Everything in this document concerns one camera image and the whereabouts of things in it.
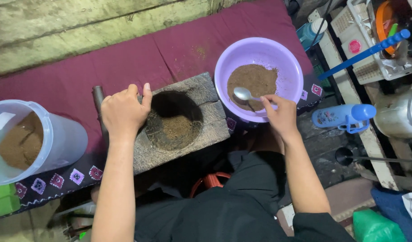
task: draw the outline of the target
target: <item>wooden wall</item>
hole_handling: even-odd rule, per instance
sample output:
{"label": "wooden wall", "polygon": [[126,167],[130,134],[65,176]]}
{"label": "wooden wall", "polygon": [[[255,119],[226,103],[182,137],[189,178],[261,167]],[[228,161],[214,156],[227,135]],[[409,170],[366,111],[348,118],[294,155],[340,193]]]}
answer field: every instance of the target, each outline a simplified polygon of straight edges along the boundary
{"label": "wooden wall", "polygon": [[0,76],[218,12],[241,0],[0,0]]}

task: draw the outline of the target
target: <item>forearm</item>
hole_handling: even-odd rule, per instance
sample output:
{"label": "forearm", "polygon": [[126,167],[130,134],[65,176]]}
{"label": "forearm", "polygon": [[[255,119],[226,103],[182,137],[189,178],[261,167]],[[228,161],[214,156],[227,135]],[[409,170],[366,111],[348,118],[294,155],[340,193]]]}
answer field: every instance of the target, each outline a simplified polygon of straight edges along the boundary
{"label": "forearm", "polygon": [[134,139],[110,141],[92,228],[93,242],[134,241]]}
{"label": "forearm", "polygon": [[330,205],[300,133],[284,140],[286,173],[294,210],[330,213]]}

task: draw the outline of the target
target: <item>metal pot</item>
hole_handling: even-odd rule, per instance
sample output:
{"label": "metal pot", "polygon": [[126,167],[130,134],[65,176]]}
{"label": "metal pot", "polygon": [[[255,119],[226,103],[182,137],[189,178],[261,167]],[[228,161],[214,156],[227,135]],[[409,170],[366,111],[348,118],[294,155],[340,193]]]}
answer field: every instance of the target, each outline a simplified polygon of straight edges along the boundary
{"label": "metal pot", "polygon": [[388,137],[412,138],[412,85],[403,93],[383,96],[375,107],[373,121],[381,133]]}

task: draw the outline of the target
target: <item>metal spoon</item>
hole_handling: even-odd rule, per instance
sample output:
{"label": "metal spoon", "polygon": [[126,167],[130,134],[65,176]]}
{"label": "metal spoon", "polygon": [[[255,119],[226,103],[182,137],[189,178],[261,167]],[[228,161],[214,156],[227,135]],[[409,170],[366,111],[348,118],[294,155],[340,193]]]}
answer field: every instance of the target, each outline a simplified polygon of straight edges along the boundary
{"label": "metal spoon", "polygon": [[237,87],[234,88],[233,92],[236,95],[236,97],[238,97],[240,100],[248,101],[248,100],[252,99],[252,100],[255,100],[255,101],[260,101],[259,97],[252,97],[251,92],[248,89],[246,89],[245,87],[237,86]]}

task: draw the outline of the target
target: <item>green plastic bag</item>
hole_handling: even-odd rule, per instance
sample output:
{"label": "green plastic bag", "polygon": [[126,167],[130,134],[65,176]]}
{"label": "green plastic bag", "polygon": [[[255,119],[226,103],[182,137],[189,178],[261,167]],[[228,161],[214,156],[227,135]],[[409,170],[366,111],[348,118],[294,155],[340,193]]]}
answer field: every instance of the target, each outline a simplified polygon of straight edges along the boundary
{"label": "green plastic bag", "polygon": [[358,242],[405,242],[399,225],[367,209],[353,214],[354,236]]}

